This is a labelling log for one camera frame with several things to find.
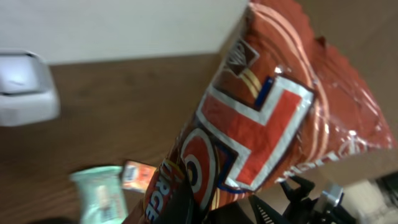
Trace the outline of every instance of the wooden table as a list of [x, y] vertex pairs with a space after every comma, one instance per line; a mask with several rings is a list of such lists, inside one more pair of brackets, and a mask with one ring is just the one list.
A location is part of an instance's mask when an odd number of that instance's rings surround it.
[[[157, 166], [219, 61], [198, 55], [52, 67], [60, 117], [0, 128], [0, 223], [77, 220], [75, 170], [126, 159]], [[125, 195], [130, 209], [142, 197]]]

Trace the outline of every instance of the frito-lay logo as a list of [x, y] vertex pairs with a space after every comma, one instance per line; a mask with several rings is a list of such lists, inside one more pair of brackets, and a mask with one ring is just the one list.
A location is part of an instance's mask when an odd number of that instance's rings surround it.
[[239, 76], [245, 69], [249, 68], [259, 57], [258, 53], [244, 40], [239, 39], [229, 52], [226, 60], [227, 70], [231, 70]]
[[164, 159], [155, 172], [146, 192], [145, 215], [153, 222], [182, 183], [184, 175], [173, 162]]

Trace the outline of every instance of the brown snack package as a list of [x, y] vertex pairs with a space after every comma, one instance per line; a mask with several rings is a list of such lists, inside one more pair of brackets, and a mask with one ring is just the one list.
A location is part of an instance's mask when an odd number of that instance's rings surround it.
[[249, 8], [244, 34], [151, 180], [149, 221], [184, 174], [206, 213], [328, 161], [396, 145], [365, 82], [315, 39], [296, 2]]

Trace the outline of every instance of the white wall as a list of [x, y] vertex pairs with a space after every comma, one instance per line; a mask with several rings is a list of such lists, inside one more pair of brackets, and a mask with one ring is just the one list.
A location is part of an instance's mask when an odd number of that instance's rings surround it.
[[216, 52], [247, 0], [0, 0], [0, 49], [49, 63]]

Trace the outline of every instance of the light green plastic bag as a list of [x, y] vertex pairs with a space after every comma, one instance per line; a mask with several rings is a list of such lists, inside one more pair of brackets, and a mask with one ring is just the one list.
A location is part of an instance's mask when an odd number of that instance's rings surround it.
[[127, 217], [121, 190], [120, 166], [104, 166], [73, 173], [70, 178], [81, 200], [81, 224], [120, 224]]

